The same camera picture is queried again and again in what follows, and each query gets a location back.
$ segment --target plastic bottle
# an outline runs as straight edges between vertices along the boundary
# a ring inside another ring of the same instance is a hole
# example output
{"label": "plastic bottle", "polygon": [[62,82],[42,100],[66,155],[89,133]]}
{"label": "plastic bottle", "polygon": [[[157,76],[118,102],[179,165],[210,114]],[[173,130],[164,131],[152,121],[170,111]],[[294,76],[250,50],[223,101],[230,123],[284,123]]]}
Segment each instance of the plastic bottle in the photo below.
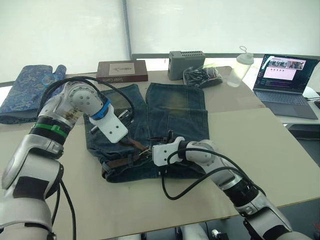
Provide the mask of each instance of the plastic bottle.
{"label": "plastic bottle", "polygon": [[254,63],[254,55],[247,52],[247,48],[245,46],[240,46],[240,49],[244,51],[244,53],[240,54],[236,58],[236,64],[226,81],[226,83],[231,87],[239,87],[250,66]]}

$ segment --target blue floral cloth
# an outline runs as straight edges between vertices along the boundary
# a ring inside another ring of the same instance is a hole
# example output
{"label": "blue floral cloth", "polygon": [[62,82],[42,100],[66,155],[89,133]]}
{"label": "blue floral cloth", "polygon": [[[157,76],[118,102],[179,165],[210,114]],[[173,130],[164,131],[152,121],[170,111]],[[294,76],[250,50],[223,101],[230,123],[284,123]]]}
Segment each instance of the blue floral cloth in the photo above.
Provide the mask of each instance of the blue floral cloth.
{"label": "blue floral cloth", "polygon": [[67,68],[59,65],[53,73],[52,66],[25,66],[12,85],[12,88],[0,107],[1,124],[23,124],[36,121],[40,99],[46,87],[63,80]]}

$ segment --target denim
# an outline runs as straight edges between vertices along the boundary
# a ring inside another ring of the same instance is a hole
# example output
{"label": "denim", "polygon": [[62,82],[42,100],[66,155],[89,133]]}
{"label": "denim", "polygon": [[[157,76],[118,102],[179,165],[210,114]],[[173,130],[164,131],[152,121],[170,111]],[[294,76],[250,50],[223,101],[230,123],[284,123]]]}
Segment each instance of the denim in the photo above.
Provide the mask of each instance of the denim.
{"label": "denim", "polygon": [[[208,112],[206,111],[204,93],[201,89],[184,85],[151,83],[146,102],[143,100],[136,84],[122,87],[133,102],[135,108],[134,122],[128,126],[128,137],[144,146],[151,146],[151,137],[165,137],[172,130],[174,137],[184,137],[187,141],[209,139]],[[114,106],[118,116],[130,105],[113,90],[102,92]],[[139,154],[139,150],[131,146],[111,143],[101,131],[91,134],[94,126],[87,115],[84,115],[87,149],[98,157],[103,169],[104,178],[108,182],[119,183],[159,177],[159,167],[151,155],[126,166],[110,169],[108,161],[127,158]],[[175,163],[167,167],[167,176],[171,178],[199,178],[204,171],[191,162]]]}
{"label": "denim", "polygon": [[[42,94],[49,82],[65,78],[67,68],[59,65],[53,72],[52,66],[28,65],[25,66],[3,101],[0,107],[0,124],[23,124],[35,122]],[[62,91],[62,87],[54,91],[54,95]]]}

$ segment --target laptop trackpad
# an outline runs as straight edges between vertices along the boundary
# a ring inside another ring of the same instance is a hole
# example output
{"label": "laptop trackpad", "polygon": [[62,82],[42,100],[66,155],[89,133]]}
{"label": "laptop trackpad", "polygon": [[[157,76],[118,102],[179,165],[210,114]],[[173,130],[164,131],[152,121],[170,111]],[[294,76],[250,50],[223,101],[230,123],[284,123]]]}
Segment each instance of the laptop trackpad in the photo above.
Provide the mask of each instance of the laptop trackpad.
{"label": "laptop trackpad", "polygon": [[292,105],[271,102],[264,102],[264,104],[270,108],[275,115],[298,116],[295,108]]}

